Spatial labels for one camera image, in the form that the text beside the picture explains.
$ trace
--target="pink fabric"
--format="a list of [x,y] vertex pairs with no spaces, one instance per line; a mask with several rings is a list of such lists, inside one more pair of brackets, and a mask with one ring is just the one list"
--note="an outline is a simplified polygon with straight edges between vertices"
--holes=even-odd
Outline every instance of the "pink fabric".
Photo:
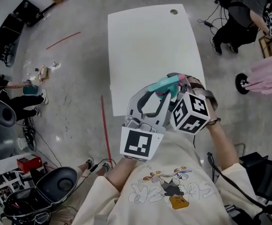
[[272,93],[272,56],[256,62],[251,68],[252,74],[248,77],[249,84],[245,89],[263,94]]

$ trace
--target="black pants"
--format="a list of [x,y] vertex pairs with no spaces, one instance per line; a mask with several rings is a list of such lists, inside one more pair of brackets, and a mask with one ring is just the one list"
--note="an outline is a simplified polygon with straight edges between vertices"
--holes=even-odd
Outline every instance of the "black pants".
[[231,43],[232,47],[253,43],[256,40],[258,28],[241,26],[230,14],[227,23],[215,34],[213,41],[219,46],[221,43]]
[[8,103],[10,107],[16,113],[16,121],[25,119],[28,117],[33,117],[36,115],[35,110],[25,110],[25,107],[34,106],[41,104],[43,102],[43,97],[39,96],[21,96],[15,97]]

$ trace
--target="teal bucket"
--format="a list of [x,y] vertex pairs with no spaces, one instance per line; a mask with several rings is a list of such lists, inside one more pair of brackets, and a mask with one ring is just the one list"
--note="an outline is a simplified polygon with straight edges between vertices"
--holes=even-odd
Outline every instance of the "teal bucket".
[[31,95],[31,94],[37,94],[38,93],[38,86],[31,85],[29,87],[23,88],[23,94],[24,95]]

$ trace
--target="chair wheel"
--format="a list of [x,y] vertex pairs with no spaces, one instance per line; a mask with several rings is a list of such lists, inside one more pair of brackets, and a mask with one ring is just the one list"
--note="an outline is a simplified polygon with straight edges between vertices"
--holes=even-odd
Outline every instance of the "chair wheel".
[[247,82],[247,79],[248,79],[248,76],[246,76],[245,74],[243,73],[240,73],[236,76],[235,78],[235,86],[236,86],[236,89],[237,91],[240,93],[240,94],[247,94],[249,92],[249,90],[246,90],[243,85],[248,83]]

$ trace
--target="floor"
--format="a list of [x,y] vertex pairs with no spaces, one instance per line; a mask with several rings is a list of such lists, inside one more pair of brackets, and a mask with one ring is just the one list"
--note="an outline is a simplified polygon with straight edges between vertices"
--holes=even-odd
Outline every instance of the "floor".
[[[50,78],[41,84],[48,92],[49,104],[39,108],[35,117],[37,131],[49,144],[63,166],[84,163],[92,156],[107,158],[101,101],[103,95],[107,131],[112,157],[119,160],[123,117],[113,117],[109,90],[107,15],[110,13],[158,4],[182,3],[189,15],[201,55],[206,84],[216,96],[218,116],[234,144],[245,143],[246,154],[258,151],[272,159],[272,95],[250,92],[240,95],[234,86],[235,75],[249,72],[252,62],[262,59],[258,41],[232,54],[224,45],[223,55],[216,55],[210,45],[210,30],[197,19],[206,19],[216,8],[214,0],[67,0],[50,10],[49,16],[32,28],[25,28],[11,68],[0,72],[20,81],[33,75],[41,65],[60,63]],[[217,11],[210,21],[219,17]],[[220,27],[220,20],[214,23]],[[46,50],[53,43],[76,32],[80,34]],[[13,96],[20,91],[12,91]],[[7,131],[20,136],[21,127]],[[37,148],[57,163],[44,142],[37,136]],[[211,138],[203,130],[196,136],[196,148],[202,159],[213,151]]]

